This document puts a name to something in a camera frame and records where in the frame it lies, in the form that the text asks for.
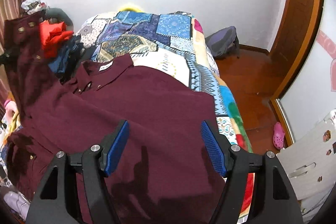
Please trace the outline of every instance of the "metal screw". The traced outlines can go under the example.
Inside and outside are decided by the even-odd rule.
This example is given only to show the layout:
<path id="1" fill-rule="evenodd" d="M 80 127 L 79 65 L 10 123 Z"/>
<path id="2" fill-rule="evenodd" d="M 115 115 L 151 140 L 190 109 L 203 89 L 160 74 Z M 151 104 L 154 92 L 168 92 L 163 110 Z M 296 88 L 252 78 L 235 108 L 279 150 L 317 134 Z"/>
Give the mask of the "metal screw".
<path id="1" fill-rule="evenodd" d="M 91 151 L 96 152 L 100 149 L 100 146 L 98 144 L 92 145 L 91 146 Z"/>
<path id="2" fill-rule="evenodd" d="M 231 145 L 231 149 L 234 151 L 234 152 L 238 152 L 240 150 L 240 146 L 239 145 Z"/>
<path id="3" fill-rule="evenodd" d="M 272 151 L 267 151 L 266 155 L 267 155 L 269 158 L 274 158 L 274 157 L 275 157 L 275 154 L 274 154 Z"/>
<path id="4" fill-rule="evenodd" d="M 63 151 L 59 151 L 56 153 L 56 157 L 57 158 L 62 158 L 64 156 L 64 152 Z"/>

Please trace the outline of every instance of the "door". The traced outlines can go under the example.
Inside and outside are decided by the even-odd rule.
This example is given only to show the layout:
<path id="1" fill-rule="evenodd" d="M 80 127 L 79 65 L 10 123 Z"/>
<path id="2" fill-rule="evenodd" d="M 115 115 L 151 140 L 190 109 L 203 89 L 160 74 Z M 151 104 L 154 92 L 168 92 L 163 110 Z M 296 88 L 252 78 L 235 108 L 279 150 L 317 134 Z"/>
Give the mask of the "door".
<path id="1" fill-rule="evenodd" d="M 305 39 L 313 12 L 314 0 L 287 0 L 278 34 L 270 51 L 274 62 L 281 64 L 283 76 L 294 63 Z"/>

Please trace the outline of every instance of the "wooden floor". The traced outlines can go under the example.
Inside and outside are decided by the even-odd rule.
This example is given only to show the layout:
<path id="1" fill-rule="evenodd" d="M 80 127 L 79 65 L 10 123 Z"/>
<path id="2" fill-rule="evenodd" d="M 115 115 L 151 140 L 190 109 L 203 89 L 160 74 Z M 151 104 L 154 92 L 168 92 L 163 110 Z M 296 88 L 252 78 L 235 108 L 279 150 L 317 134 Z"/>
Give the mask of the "wooden floor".
<path id="1" fill-rule="evenodd" d="M 220 77 L 231 89 L 254 153 L 264 154 L 273 146 L 276 118 L 269 99 L 284 78 L 270 58 L 261 52 L 241 50 L 241 57 L 217 60 Z"/>

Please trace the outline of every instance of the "burgundy button-up shirt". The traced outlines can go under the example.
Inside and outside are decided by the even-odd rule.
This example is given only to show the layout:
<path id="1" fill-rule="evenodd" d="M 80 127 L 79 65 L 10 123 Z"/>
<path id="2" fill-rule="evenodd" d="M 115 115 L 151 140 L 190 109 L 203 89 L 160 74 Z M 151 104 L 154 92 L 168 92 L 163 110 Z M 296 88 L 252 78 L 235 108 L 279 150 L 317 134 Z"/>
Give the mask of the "burgundy button-up shirt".
<path id="1" fill-rule="evenodd" d="M 82 152 L 125 119 L 129 140 L 105 179 L 121 221 L 208 223 L 224 187 L 200 133 L 203 120 L 216 124 L 213 97 L 161 71 L 134 67 L 129 54 L 104 64 L 85 61 L 61 85 L 43 58 L 39 17 L 5 23 L 5 47 L 21 49 L 17 63 L 5 66 L 24 127 L 10 138 L 13 183 L 32 199 L 55 153 Z M 83 220 L 90 222 L 80 176 L 78 183 Z"/>

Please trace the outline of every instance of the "patchwork bedspread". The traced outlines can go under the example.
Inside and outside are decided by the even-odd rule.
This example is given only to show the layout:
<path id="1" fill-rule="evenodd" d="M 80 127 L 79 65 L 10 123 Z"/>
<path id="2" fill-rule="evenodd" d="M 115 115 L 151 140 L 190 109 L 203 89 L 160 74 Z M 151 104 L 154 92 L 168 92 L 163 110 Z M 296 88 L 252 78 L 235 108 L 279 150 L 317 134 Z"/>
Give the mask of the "patchwork bedspread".
<path id="1" fill-rule="evenodd" d="M 86 48 L 97 46 L 93 61 L 107 62 L 130 53 L 135 66 L 159 69 L 194 91 L 211 94 L 219 132 L 230 143 L 252 151 L 236 102 L 219 77 L 218 67 L 205 45 L 202 27 L 192 14 L 109 12 L 88 19 L 77 34 L 81 34 Z M 250 174 L 239 223 L 246 221 L 253 181 Z"/>

